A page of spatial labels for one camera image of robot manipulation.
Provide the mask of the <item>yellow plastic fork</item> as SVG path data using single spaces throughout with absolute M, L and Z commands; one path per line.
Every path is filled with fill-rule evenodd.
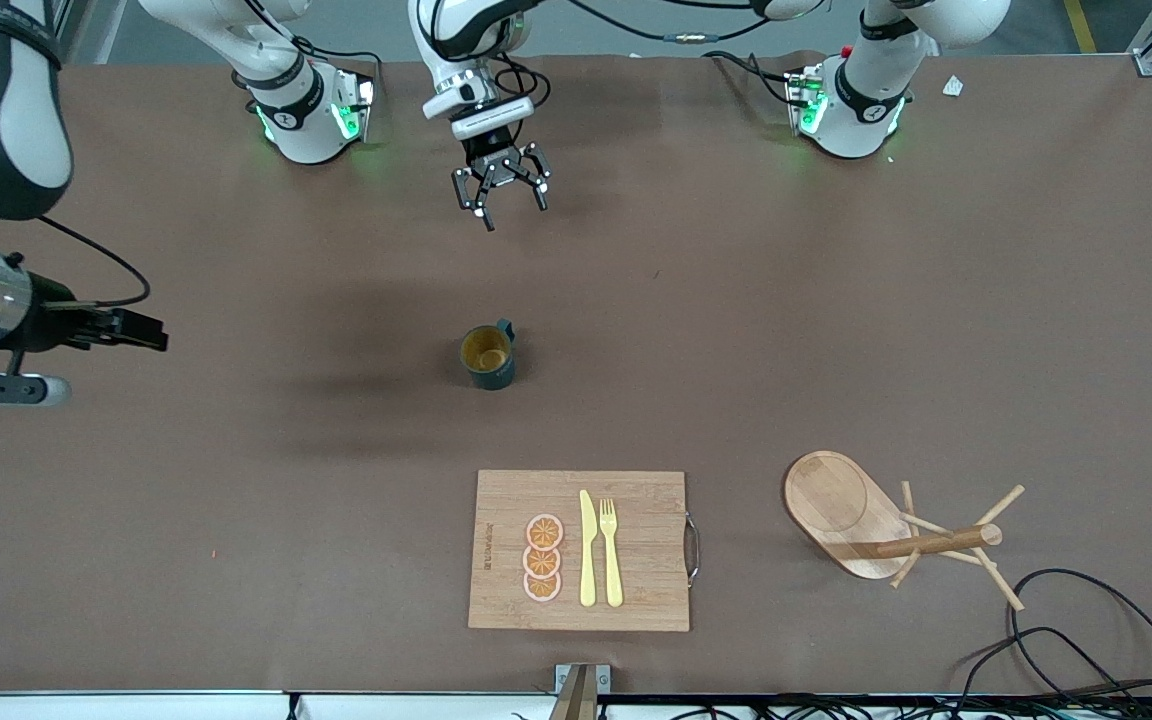
M 620 521 L 617 521 L 616 506 L 614 506 L 612 498 L 602 498 L 599 501 L 599 526 L 604 539 L 605 598 L 613 609 L 617 609 L 626 602 L 626 589 L 623 589 L 620 558 L 617 558 L 616 536 Z

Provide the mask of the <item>wooden cutting board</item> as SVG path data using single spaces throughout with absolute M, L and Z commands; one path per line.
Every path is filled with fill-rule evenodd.
M 594 539 L 596 602 L 582 607 L 579 488 L 616 506 L 623 605 L 605 598 L 602 533 Z M 525 526 L 541 511 L 564 525 L 562 591 L 550 602 L 522 588 Z M 681 471 L 488 470 L 477 473 L 468 626 L 529 632 L 685 632 L 694 570 Z

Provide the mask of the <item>grey metal bracket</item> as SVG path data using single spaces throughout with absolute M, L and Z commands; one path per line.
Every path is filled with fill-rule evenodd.
M 558 665 L 550 720 L 608 720 L 602 696 L 611 692 L 611 680 L 609 664 Z

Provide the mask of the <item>wooden mug tree stand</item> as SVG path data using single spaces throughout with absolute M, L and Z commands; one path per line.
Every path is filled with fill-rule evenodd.
M 988 575 L 1011 611 L 1024 611 L 1018 591 L 1005 579 L 987 550 L 1005 539 L 996 525 L 1025 492 L 1014 486 L 972 524 L 946 528 L 920 518 L 914 488 L 902 482 L 893 501 L 858 462 L 835 450 L 814 450 L 785 473 L 786 510 L 814 546 L 851 577 L 900 588 L 924 558 L 972 564 Z

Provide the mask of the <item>dark green ribbed cup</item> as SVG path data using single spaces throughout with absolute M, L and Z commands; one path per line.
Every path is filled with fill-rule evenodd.
M 515 379 L 515 328 L 502 318 L 467 332 L 460 343 L 460 361 L 476 388 L 503 389 Z

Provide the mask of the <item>yellow plastic knife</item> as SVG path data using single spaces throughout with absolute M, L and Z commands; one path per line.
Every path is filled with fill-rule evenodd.
M 593 498 L 586 488 L 579 488 L 581 511 L 581 574 L 579 602 L 582 607 L 594 606 L 594 539 L 599 533 L 599 520 L 594 511 Z

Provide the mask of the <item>brown table cover sheet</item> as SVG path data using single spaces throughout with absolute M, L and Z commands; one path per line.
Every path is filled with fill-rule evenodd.
M 384 73 L 380 146 L 285 161 L 220 67 L 74 67 L 55 214 L 151 279 L 170 348 L 26 361 L 0 407 L 0 689 L 941 692 L 1005 634 L 980 569 L 896 591 L 799 532 L 838 450 L 942 524 L 1014 486 L 1007 578 L 1152 615 L 1152 79 L 1117 56 L 946 58 L 865 161 L 712 60 L 536 59 L 556 177 L 454 205 L 463 156 Z M 963 94 L 942 94 L 957 76 Z M 460 343 L 515 328 L 479 389 Z M 482 469 L 684 471 L 689 632 L 468 628 Z

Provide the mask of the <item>white table edge rail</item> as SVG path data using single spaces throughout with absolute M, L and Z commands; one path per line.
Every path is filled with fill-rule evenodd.
M 0 720 L 550 720 L 550 694 L 20 692 L 0 694 Z M 950 696 L 667 697 L 608 694 L 608 720 L 1152 720 L 1001 705 L 952 711 Z

